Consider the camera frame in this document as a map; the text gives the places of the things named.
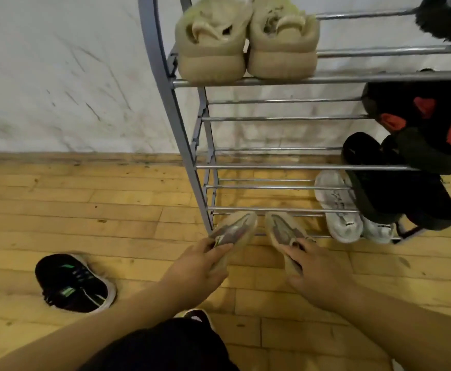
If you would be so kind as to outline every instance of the person's right hand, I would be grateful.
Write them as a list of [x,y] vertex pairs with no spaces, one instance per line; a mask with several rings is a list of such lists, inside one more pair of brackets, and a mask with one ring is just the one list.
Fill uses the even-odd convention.
[[280,245],[303,269],[302,276],[288,276],[289,284],[311,304],[323,310],[337,312],[337,308],[358,285],[326,249],[303,238],[298,238],[297,241],[305,251]]

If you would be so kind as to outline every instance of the hardwood floor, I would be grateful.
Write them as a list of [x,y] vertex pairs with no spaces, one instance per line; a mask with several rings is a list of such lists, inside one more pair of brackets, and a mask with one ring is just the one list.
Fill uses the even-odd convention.
[[[316,172],[221,174],[312,179]],[[451,193],[451,176],[445,180]],[[222,206],[318,208],[312,191],[221,190],[216,204]],[[326,233],[324,218],[301,221],[312,233]],[[0,356],[83,316],[43,302],[33,274],[43,256],[84,254],[124,299],[159,280],[205,235],[182,167],[0,162]],[[361,284],[451,315],[451,228],[402,246],[319,243]],[[229,278],[202,306],[241,370],[390,370],[377,345],[286,285],[283,258],[266,237],[255,237],[230,264]]]

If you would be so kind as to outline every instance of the shoe heel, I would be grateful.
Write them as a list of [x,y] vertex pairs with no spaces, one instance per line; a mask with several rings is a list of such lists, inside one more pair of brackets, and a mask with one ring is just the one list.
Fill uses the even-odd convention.
[[179,55],[178,71],[192,83],[218,85],[243,78],[246,72],[244,55],[188,57]]
[[250,49],[248,73],[265,79],[303,79],[316,70],[316,52],[266,52]]

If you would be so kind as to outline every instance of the tan sneaker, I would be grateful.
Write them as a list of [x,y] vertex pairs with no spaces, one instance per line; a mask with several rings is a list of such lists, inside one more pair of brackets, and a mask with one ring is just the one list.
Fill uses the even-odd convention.
[[252,13],[251,3],[240,0],[201,0],[186,10],[175,30],[181,77],[211,85],[242,78]]
[[225,268],[227,266],[228,255],[249,243],[255,235],[257,225],[258,216],[252,211],[235,212],[221,221],[209,236],[215,239],[213,247],[226,243],[233,243],[234,247],[216,263],[213,269]]
[[265,79],[302,79],[316,69],[320,22],[289,0],[252,0],[248,73]]
[[[267,212],[265,214],[266,233],[272,241],[273,247],[284,254],[279,245],[288,245],[304,250],[296,238],[305,238],[308,241],[316,241],[306,234],[305,229],[291,215],[286,212]],[[287,274],[303,274],[299,263],[284,254],[284,264]]]

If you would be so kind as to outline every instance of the shoe rack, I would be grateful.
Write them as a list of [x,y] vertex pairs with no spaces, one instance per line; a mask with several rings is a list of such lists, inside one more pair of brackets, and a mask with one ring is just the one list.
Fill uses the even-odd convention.
[[[180,0],[183,11],[191,6],[191,0]],[[334,147],[299,147],[299,148],[215,148],[214,138],[212,134],[212,122],[230,122],[230,121],[263,121],[271,118],[266,117],[210,117],[209,106],[216,104],[261,104],[261,103],[288,103],[288,102],[338,102],[338,101],[357,101],[358,98],[351,99],[271,99],[271,100],[221,100],[212,101],[207,99],[207,93],[204,87],[198,87],[200,106],[196,118],[196,125],[191,137],[191,143],[188,142],[183,118],[179,109],[178,100],[176,98],[176,90],[182,87],[196,87],[186,80],[176,78],[176,70],[179,61],[175,48],[172,49],[168,57],[164,52],[162,43],[162,34],[160,29],[158,0],[138,0],[140,10],[140,18],[142,24],[143,38],[146,51],[150,61],[157,88],[160,92],[162,102],[164,104],[169,123],[171,125],[179,152],[183,158],[183,165],[188,174],[193,193],[198,202],[203,222],[207,231],[210,233],[213,228],[213,216],[218,214],[227,214],[238,210],[249,210],[257,212],[265,211],[286,211],[294,216],[303,217],[319,217],[327,212],[353,213],[354,210],[333,210],[333,209],[298,209],[298,208],[260,208],[260,207],[220,207],[215,205],[216,190],[218,188],[251,188],[251,189],[333,189],[332,187],[316,187],[316,186],[286,186],[299,180],[223,180],[219,179],[218,170],[225,169],[308,169],[308,170],[384,170],[384,171],[404,171],[414,170],[408,166],[389,166],[389,165],[260,165],[260,164],[227,164],[218,165],[216,163],[216,152],[234,152],[234,151],[328,151],[340,150]],[[364,12],[342,12],[342,13],[326,13],[318,14],[317,18],[321,21],[334,19],[354,19],[354,18],[383,18],[393,16],[404,16],[414,14],[414,9],[398,9],[398,10],[380,10],[380,11],[364,11]],[[371,57],[371,56],[402,56],[402,55],[427,55],[427,54],[446,54],[451,53],[451,44],[432,45],[432,46],[403,46],[403,47],[376,47],[376,48],[353,48],[353,49],[329,49],[318,50],[318,58],[340,58],[340,57]],[[264,86],[264,85],[310,85],[319,83],[366,83],[369,81],[426,81],[426,80],[451,80],[451,71],[438,72],[402,72],[402,73],[367,73],[367,74],[315,74],[314,77],[291,81],[267,81],[258,78],[248,77],[232,83],[230,86]],[[275,117],[275,120],[355,120],[368,119],[367,116],[361,115],[342,115],[342,116],[309,116],[309,117]],[[205,164],[196,162],[196,150],[198,148],[201,130],[204,130],[208,153]],[[204,182],[200,181],[197,171],[205,170]],[[230,181],[240,181],[239,183],[230,185]],[[212,195],[210,203],[208,203],[207,193],[211,190]],[[393,243],[401,243],[411,237],[414,237],[425,231],[419,226],[406,230],[402,224],[397,224],[398,237],[393,238]]]

